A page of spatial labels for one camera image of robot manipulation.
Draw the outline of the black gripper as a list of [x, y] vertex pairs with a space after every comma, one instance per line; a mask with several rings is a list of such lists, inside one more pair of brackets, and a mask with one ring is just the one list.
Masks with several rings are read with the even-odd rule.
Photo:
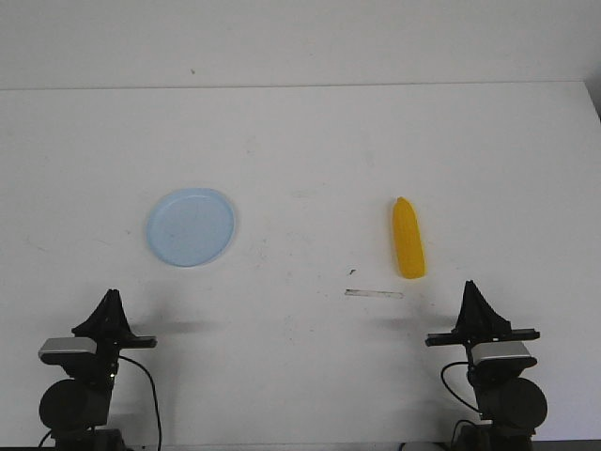
[[89, 318], [71, 331], [76, 337], [95, 341], [100, 367], [107, 376], [117, 373], [121, 351], [148, 350], [157, 346], [156, 336], [136, 335], [131, 331], [120, 292], [113, 288], [106, 292]]
[[[477, 334], [466, 332], [509, 332], [508, 334]], [[427, 347], [462, 346], [471, 361], [471, 349], [480, 343], [495, 341], [534, 341], [540, 338], [535, 329], [512, 329], [511, 322], [497, 314], [476, 286], [465, 283], [462, 303], [455, 329], [449, 333], [428, 334]]]

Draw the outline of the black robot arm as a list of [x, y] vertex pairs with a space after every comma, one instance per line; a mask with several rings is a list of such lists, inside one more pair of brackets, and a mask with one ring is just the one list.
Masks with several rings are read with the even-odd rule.
[[454, 328], [449, 333], [429, 334], [428, 347], [461, 346], [464, 361], [445, 365], [439, 373], [445, 388], [445, 373], [463, 365], [476, 403], [470, 404], [454, 390], [449, 393], [476, 412], [479, 424], [460, 419], [454, 425], [448, 450], [532, 450], [532, 436], [547, 418], [547, 398], [533, 381], [522, 377], [537, 365], [525, 346], [540, 337], [533, 328], [515, 329], [486, 301], [477, 285], [465, 283]]
[[123, 350], [154, 349], [157, 338], [131, 330], [120, 292], [111, 288], [91, 315], [71, 335], [47, 339], [38, 356], [45, 365], [61, 367], [67, 377], [51, 385], [39, 402], [39, 418], [55, 450], [127, 450], [122, 432], [108, 428], [109, 410], [120, 362], [138, 367], [148, 378], [162, 448], [162, 421], [156, 383], [141, 363]]

